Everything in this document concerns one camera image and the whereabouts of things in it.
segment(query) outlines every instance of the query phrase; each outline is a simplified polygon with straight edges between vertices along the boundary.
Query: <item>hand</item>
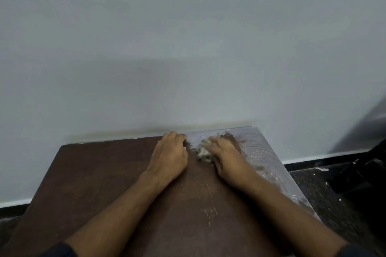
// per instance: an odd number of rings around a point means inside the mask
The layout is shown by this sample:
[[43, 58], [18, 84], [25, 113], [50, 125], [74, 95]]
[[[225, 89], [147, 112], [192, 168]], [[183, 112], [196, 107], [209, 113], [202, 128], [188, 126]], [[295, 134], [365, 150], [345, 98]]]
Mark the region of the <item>hand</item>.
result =
[[183, 146], [186, 135], [165, 133], [154, 148], [146, 172], [158, 177], [165, 185], [177, 178], [188, 165], [188, 152]]
[[253, 180], [258, 177], [256, 171], [241, 156], [233, 143], [225, 138], [210, 137], [210, 144], [202, 144], [214, 154], [217, 173], [230, 186], [246, 191]]

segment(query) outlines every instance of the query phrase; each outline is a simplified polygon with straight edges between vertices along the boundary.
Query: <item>white wall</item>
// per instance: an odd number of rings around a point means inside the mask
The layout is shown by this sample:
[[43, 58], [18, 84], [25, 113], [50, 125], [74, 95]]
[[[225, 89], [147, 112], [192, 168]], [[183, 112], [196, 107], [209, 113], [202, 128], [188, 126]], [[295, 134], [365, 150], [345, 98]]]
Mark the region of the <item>white wall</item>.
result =
[[282, 160], [345, 151], [386, 95], [385, 1], [0, 0], [0, 202], [70, 142], [252, 123]]

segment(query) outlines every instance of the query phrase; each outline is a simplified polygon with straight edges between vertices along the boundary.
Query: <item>forearm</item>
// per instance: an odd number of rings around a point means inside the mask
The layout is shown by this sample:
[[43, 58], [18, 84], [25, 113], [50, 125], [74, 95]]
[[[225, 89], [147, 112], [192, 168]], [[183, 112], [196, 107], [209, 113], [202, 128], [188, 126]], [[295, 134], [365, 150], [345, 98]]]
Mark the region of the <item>forearm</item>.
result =
[[347, 242], [256, 175], [244, 192], [304, 257], [334, 257]]
[[118, 256], [142, 216], [167, 184], [144, 172], [126, 192], [65, 242], [79, 257]]

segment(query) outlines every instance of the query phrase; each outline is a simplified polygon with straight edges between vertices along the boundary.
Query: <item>wooden board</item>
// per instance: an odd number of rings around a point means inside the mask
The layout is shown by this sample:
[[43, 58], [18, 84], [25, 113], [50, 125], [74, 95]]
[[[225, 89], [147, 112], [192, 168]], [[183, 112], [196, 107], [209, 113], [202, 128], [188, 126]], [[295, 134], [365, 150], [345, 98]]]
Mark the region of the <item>wooden board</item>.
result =
[[[137, 180], [159, 139], [62, 146], [3, 255], [34, 256], [65, 240]], [[242, 197], [189, 152], [188, 167], [152, 204], [122, 256], [282, 255]]]

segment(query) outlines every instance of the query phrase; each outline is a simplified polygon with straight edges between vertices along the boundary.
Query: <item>dark sleeve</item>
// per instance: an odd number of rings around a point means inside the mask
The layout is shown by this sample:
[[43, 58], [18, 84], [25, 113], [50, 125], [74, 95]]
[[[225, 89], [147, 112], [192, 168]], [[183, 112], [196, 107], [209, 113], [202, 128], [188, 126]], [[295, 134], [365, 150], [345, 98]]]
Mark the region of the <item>dark sleeve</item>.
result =
[[75, 251], [65, 243], [58, 243], [38, 257], [78, 257]]
[[336, 255], [336, 257], [377, 257], [373, 252], [366, 249], [349, 244], [344, 246]]

